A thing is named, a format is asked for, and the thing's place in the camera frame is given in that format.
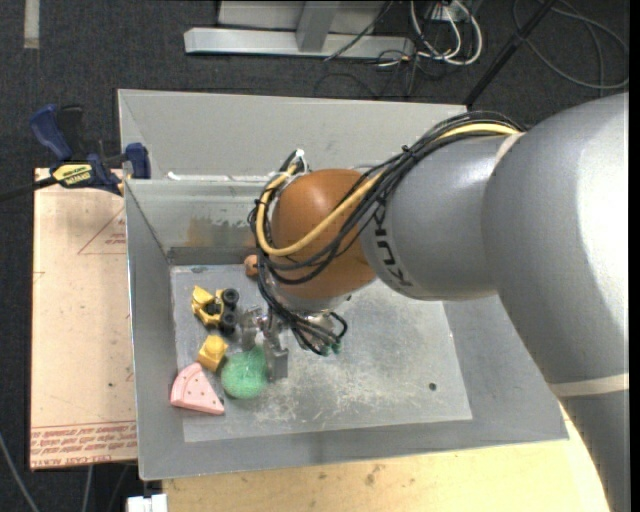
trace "yellow clamp label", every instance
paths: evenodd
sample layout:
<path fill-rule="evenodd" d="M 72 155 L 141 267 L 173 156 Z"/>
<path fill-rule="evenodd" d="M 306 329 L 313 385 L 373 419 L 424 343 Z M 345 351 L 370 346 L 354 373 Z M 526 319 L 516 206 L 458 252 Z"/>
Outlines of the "yellow clamp label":
<path fill-rule="evenodd" d="M 64 164 L 51 174 L 58 182 L 67 186 L 75 185 L 91 178 L 91 166 L 87 164 Z"/>

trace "cardboard sheet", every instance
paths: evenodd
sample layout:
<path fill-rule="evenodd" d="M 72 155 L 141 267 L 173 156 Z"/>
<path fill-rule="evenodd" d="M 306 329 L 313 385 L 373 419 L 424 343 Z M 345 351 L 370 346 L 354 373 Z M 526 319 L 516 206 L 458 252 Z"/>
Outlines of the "cardboard sheet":
<path fill-rule="evenodd" d="M 31 469 L 137 457 L 124 201 L 34 199 Z"/>

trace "yellow cable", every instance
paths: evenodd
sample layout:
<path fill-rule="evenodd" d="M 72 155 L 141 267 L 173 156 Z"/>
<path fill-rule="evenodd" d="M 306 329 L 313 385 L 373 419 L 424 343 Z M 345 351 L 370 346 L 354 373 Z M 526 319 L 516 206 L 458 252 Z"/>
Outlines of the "yellow cable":
<path fill-rule="evenodd" d="M 466 126 L 460 126 L 458 128 L 453 128 L 448 132 L 443 133 L 436 140 L 441 140 L 446 137 L 452 137 L 454 135 L 459 135 L 461 133 L 468 132 L 477 132 L 477 131 L 488 131 L 491 133 L 495 133 L 496 135 L 515 135 L 520 133 L 518 130 L 513 128 L 509 128 L 508 126 L 503 126 L 497 123 L 473 123 Z M 313 228 L 309 233 L 307 233 L 304 237 L 302 237 L 297 242 L 289 245 L 288 247 L 276 248 L 271 247 L 269 242 L 266 239 L 264 234 L 264 216 L 266 214 L 266 205 L 269 204 L 269 200 L 271 199 L 271 194 L 278 188 L 280 185 L 288 179 L 291 174 L 293 174 L 293 170 L 295 167 L 289 167 L 287 172 L 276 179 L 268 189 L 266 189 L 262 195 L 260 196 L 260 203 L 258 204 L 258 211 L 256 215 L 256 234 L 258 238 L 258 243 L 260 247 L 266 254 L 270 254 L 271 256 L 290 256 L 302 249 L 304 249 L 307 245 L 313 242 L 320 234 L 327 229 L 327 227 L 334 222 L 340 215 L 344 213 L 346 209 L 352 206 L 354 203 L 360 200 L 362 196 L 364 196 L 378 181 L 378 179 L 384 174 L 381 172 L 377 174 L 374 178 L 367 181 L 358 187 L 355 191 L 351 193 L 351 195 L 343 201 L 343 203 L 338 206 L 335 210 L 333 210 L 329 215 L 327 215 L 315 228 Z"/>
<path fill-rule="evenodd" d="M 496 123 L 473 123 L 468 124 L 466 126 L 460 126 L 458 128 L 453 128 L 448 132 L 443 133 L 436 140 L 444 139 L 445 137 L 453 137 L 454 135 L 459 135 L 461 133 L 469 133 L 469 132 L 491 132 L 496 135 L 515 135 L 520 133 L 518 130 L 514 128 L 509 128 L 508 126 L 504 126 Z"/>

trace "green ball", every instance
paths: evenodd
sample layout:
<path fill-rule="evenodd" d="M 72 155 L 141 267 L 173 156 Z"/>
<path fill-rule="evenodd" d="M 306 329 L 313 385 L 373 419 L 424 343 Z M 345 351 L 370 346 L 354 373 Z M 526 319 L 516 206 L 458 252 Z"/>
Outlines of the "green ball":
<path fill-rule="evenodd" d="M 267 361 L 262 347 L 232 355 L 222 369 L 225 392 L 240 399 L 257 397 L 268 383 Z"/>

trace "yellow toy block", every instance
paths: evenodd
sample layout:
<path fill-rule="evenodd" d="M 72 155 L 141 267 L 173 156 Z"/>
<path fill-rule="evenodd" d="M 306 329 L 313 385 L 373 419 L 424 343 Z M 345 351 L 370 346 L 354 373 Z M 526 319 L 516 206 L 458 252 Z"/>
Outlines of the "yellow toy block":
<path fill-rule="evenodd" d="M 198 352 L 198 362 L 205 368 L 215 372 L 218 369 L 220 361 L 224 358 L 227 347 L 228 345 L 220 336 L 207 336 L 207 339 L 204 340 L 204 344 Z"/>

